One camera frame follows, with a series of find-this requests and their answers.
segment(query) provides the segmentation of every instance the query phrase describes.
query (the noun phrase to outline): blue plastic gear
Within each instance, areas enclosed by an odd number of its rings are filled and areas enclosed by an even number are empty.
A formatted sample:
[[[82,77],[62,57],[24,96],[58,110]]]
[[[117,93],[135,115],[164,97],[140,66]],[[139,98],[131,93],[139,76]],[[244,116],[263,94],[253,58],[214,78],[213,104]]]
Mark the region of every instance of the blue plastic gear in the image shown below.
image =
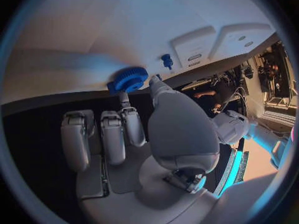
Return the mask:
[[[107,87],[111,95],[120,91],[129,93],[142,87],[148,77],[145,68],[129,68],[118,74],[113,82],[107,84]]]

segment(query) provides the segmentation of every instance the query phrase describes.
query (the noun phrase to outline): cyan light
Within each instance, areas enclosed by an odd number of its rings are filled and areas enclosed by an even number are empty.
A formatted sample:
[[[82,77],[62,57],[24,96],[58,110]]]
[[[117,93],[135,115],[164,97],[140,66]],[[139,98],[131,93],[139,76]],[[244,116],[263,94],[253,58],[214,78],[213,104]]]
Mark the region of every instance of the cyan light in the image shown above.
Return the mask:
[[[235,179],[237,177],[237,174],[238,174],[238,171],[239,171],[239,167],[240,167],[240,164],[241,164],[241,161],[242,161],[242,155],[243,155],[243,152],[242,151],[237,151],[236,153],[236,156],[235,156],[235,159],[234,159],[234,164],[232,166],[232,169],[230,171],[230,174],[226,180],[226,183],[220,193],[220,196],[222,195],[222,193],[227,189],[229,188],[230,186],[232,186],[235,182]]]

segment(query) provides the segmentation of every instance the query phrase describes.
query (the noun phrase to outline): blue light strip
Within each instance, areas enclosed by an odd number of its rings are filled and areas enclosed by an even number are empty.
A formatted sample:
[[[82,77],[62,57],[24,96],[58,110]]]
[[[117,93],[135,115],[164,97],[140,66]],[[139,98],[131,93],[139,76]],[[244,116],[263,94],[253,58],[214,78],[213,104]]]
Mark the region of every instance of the blue light strip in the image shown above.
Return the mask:
[[[243,152],[242,151],[237,151],[236,153],[236,156],[235,156],[235,159],[234,159],[234,164],[232,166],[232,169],[230,171],[230,174],[226,180],[226,183],[220,193],[220,196],[222,195],[222,193],[227,189],[229,188],[230,186],[232,186],[235,182],[235,179],[237,177],[237,174],[238,174],[238,171],[239,171],[239,167],[240,167],[240,164],[241,164],[241,161],[242,161],[242,155],[243,155]]]

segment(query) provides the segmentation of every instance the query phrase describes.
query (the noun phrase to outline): person's arm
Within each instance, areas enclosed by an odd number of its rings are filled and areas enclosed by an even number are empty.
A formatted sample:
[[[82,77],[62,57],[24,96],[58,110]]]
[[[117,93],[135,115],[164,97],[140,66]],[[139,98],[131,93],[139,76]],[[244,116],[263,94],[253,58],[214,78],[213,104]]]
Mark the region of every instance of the person's arm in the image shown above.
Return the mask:
[[[200,98],[202,96],[214,96],[215,94],[216,94],[215,91],[204,91],[204,92],[195,93],[194,97]]]

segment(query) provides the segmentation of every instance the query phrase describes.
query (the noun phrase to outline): machine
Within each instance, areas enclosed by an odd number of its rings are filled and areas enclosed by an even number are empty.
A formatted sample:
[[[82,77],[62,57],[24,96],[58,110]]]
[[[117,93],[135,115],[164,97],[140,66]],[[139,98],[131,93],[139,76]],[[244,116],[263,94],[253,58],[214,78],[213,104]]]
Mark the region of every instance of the machine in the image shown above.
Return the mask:
[[[220,195],[209,192],[203,186],[206,174],[218,163],[220,145],[252,138],[271,153],[272,164],[279,168],[291,139],[280,138],[235,111],[210,119],[159,76],[151,78],[149,88],[154,112],[147,142],[125,88],[119,92],[121,110],[102,113],[100,135],[92,111],[65,114],[62,144],[70,168],[77,172],[82,210],[96,223],[231,221],[234,205],[248,208],[274,175],[228,189],[225,185]],[[234,202],[240,196],[244,201]],[[246,221],[241,212],[233,215],[236,223]]]

